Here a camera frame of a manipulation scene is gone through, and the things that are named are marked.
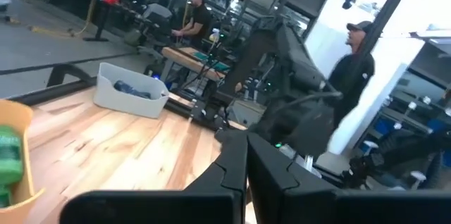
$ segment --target person in black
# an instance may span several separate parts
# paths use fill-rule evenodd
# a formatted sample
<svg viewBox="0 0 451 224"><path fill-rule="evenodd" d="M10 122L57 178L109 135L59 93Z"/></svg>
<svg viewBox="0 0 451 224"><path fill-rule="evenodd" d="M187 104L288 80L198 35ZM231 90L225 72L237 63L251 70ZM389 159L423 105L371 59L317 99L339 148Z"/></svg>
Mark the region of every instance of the person in black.
<svg viewBox="0 0 451 224"><path fill-rule="evenodd" d="M355 65L354 61L356 57L361 56L358 54L359 49L365 35L372 28L373 23L370 21L363 21L359 24L348 23L346 28L349 30L346 44L351 46L352 53L344 56L335 65L332 73L329 76L329 82L338 91L343 93L343 98L337 103L333 104L334 107L334 129L337 129L342 119L359 104L360 96L364 91L371 77L374 75L374 58L371 54L366 56L363 61L363 65L359 69L357 83L352 86L350 91L345 92L344 81L346 77L349 77L350 72L353 71L352 66Z"/></svg>
<svg viewBox="0 0 451 224"><path fill-rule="evenodd" d="M202 49L202 39L206 36L211 22L210 11L205 6L205 0L191 0L194 6L190 22L181 30L173 30L176 37L191 37L191 45Z"/></svg>

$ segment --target baseball cap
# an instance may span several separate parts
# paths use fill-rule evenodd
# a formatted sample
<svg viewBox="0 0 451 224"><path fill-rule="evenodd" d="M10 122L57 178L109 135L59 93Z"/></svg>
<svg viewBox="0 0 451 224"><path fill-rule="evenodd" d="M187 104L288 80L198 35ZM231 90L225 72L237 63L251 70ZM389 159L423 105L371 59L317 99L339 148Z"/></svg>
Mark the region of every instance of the baseball cap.
<svg viewBox="0 0 451 224"><path fill-rule="evenodd" d="M348 23L346 24L346 28L348 30L361 30L368 34L369 30L373 27L373 23L369 20L362 21L361 23L354 24Z"/></svg>

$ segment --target white plastic bin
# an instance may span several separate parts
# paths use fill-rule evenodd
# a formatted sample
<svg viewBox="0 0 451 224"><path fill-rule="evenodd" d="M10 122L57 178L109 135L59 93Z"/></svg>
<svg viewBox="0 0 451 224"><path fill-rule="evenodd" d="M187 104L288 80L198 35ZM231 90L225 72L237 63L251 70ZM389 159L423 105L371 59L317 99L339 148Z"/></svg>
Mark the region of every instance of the white plastic bin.
<svg viewBox="0 0 451 224"><path fill-rule="evenodd" d="M113 85L118 80L124 81L137 91L150 93L152 100L117 91ZM100 63L95 104L133 115L158 118L168 98L168 88L162 81L110 63Z"/></svg>

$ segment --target gray floor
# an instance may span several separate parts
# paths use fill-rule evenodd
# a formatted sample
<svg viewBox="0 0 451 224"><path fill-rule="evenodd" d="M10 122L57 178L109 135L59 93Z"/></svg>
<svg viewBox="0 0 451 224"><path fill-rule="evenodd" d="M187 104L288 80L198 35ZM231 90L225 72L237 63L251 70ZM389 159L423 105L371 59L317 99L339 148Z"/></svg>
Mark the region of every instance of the gray floor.
<svg viewBox="0 0 451 224"><path fill-rule="evenodd" d="M0 23L2 48L0 70L64 63L134 51L133 48L123 44L121 39L108 33L104 35L111 40L110 42L85 42L81 38L31 32L28 29L30 25L57 31L66 31L68 28L79 30L80 26L58 19L38 6L24 1L13 0L8 8L8 14L19 19L21 24ZM85 33L85 36L92 35L92 31ZM150 59L146 56L132 56L113 58L104 62L142 72L149 61ZM100 62L83 63L79 66L90 75L96 75ZM45 88L50 71L48 69L0 76L0 85L3 86L0 89L0 97L11 97Z"/></svg>

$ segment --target black stand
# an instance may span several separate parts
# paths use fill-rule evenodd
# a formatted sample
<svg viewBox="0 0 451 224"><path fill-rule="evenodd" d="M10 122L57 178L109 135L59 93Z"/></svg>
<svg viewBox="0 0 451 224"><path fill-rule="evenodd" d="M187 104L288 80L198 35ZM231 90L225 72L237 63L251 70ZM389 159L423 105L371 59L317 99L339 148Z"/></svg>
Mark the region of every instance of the black stand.
<svg viewBox="0 0 451 224"><path fill-rule="evenodd" d="M101 13L100 13L100 23L97 26L97 32L94 37L85 37L83 40L86 42L107 42L107 38L101 37L101 32L104 31L106 19L108 18L108 14L110 11L110 5L104 3L103 1L100 1L101 3Z"/></svg>

